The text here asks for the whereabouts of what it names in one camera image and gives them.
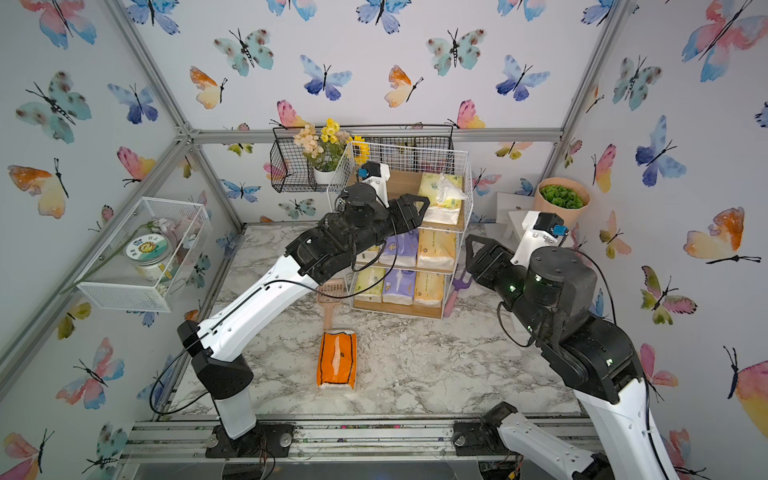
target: pink brush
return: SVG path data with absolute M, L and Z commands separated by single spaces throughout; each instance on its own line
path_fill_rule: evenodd
M 455 276 L 453 279 L 453 293 L 451 293 L 448 302 L 445 303 L 445 309 L 442 312 L 442 318 L 450 318 L 453 313 L 453 304 L 456 303 L 458 298 L 458 291 L 468 289 L 472 285 L 472 275 L 469 275 L 469 280 L 465 280 L 467 277 L 467 267 L 464 267 L 461 276 Z

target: marble table surface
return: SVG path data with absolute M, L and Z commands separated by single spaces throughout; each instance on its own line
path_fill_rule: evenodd
M 248 226 L 214 311 L 264 275 L 285 246 L 308 227 L 310 223 Z M 482 235 L 482 228 L 471 225 L 468 233 Z M 317 387 L 323 309 L 316 294 L 309 293 L 243 351 L 254 375 L 249 387 L 254 411 L 257 415 L 474 414 L 506 401 L 527 413 L 578 412 L 573 392 L 540 351 L 535 346 L 521 349 L 505 337 L 496 318 L 497 304 L 495 293 L 474 283 L 459 293 L 448 319 L 363 312 L 339 304 L 333 326 L 357 333 L 357 385 L 352 391 Z M 502 318 L 510 330 L 508 315 Z M 516 339 L 523 343 L 525 335 Z M 202 392 L 188 366 L 171 408 Z M 205 396 L 180 415 L 215 413 Z

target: potted plant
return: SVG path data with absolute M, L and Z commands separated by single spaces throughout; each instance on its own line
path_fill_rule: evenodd
M 567 178 L 547 178 L 536 188 L 533 210 L 557 214 L 566 227 L 572 229 L 589 205 L 589 192 L 584 186 Z
M 317 134 L 314 124 L 307 124 L 293 136 L 293 143 L 303 149 L 303 155 L 312 165 L 315 182 L 328 185 L 333 182 L 336 168 L 344 155 L 344 149 L 351 135 L 341 131 L 339 124 L 332 118 Z

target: sunflower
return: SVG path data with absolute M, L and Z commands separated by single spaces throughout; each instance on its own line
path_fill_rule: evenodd
M 352 148 L 352 156 L 355 159 L 355 163 L 362 165 L 371 158 L 371 147 L 366 143 L 366 139 L 355 135 L 350 140 L 350 147 Z

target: round planter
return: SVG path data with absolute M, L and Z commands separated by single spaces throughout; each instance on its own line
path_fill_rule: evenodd
M 584 206 L 582 208 L 571 209 L 550 204 L 540 193 L 541 189 L 543 187 L 547 187 L 548 185 L 561 185 L 562 187 L 572 189 L 581 198 Z M 578 182 L 574 182 L 573 180 L 569 180 L 567 178 L 546 178 L 536 187 L 536 192 L 533 198 L 533 210 L 538 212 L 547 212 L 549 214 L 557 214 L 561 219 L 563 219 L 565 226 L 571 230 L 576 224 L 576 220 L 578 220 L 579 216 L 581 216 L 581 214 L 584 213 L 584 211 L 589 206 L 589 201 L 589 192 L 586 188 L 584 188 L 583 185 L 579 184 Z

